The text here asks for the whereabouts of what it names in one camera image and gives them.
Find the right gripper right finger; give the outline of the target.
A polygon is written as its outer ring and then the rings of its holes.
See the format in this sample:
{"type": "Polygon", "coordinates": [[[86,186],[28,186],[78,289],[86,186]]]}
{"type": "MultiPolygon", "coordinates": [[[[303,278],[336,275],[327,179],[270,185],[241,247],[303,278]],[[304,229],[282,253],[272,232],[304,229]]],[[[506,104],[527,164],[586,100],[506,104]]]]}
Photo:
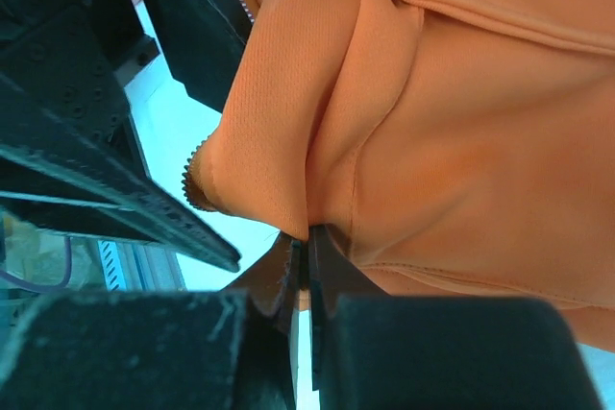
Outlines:
{"type": "Polygon", "coordinates": [[[598,409],[569,327],[519,297],[381,290],[324,227],[307,242],[312,384],[324,409],[598,409]]]}

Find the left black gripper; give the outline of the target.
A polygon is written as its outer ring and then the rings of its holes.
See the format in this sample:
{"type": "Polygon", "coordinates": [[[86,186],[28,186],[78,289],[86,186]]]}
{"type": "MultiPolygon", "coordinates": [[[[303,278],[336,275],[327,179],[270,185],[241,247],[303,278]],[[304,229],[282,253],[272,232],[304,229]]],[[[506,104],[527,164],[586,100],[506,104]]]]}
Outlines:
{"type": "MultiPolygon", "coordinates": [[[[173,79],[222,111],[252,28],[239,0],[146,4],[173,79]]],[[[152,48],[131,0],[1,0],[1,206],[236,272],[238,250],[144,177],[124,87],[152,48]]]]}

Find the orange zip jacket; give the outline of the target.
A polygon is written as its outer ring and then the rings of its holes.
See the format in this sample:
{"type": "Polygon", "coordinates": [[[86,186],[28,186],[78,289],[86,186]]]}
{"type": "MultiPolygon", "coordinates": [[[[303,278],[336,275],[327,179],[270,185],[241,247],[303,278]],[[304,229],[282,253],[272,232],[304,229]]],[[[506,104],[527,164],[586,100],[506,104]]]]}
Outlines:
{"type": "Polygon", "coordinates": [[[188,201],[323,226],[396,295],[534,296],[614,348],[614,0],[240,0],[188,201]]]}

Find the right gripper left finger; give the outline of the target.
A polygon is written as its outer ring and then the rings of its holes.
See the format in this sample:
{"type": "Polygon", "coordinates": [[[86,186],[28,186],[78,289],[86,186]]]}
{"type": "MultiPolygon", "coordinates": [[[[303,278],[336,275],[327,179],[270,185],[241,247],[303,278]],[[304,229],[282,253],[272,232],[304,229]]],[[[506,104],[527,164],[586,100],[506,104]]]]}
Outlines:
{"type": "Polygon", "coordinates": [[[217,292],[37,299],[1,355],[5,409],[293,409],[300,244],[217,292]]]}

